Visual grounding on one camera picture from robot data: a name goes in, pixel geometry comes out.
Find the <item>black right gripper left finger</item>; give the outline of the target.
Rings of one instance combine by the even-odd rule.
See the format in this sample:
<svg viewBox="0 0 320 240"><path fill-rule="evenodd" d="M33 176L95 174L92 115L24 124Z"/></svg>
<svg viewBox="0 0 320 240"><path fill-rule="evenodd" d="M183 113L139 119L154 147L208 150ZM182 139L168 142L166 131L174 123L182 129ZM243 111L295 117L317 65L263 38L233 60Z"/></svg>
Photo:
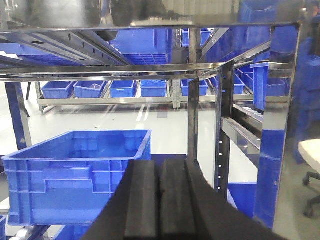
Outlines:
<svg viewBox="0 0 320 240"><path fill-rule="evenodd" d="M152 160L131 160L116 192L83 240L156 240L158 174Z"/></svg>

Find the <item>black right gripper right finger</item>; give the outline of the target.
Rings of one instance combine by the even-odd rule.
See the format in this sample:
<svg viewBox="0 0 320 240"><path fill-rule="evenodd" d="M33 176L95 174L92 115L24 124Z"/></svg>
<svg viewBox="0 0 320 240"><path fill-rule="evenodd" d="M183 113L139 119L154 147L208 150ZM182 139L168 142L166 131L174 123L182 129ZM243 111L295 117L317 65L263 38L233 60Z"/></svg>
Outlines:
<svg viewBox="0 0 320 240"><path fill-rule="evenodd" d="M280 240L235 209L183 159L167 159L160 174L161 240Z"/></svg>

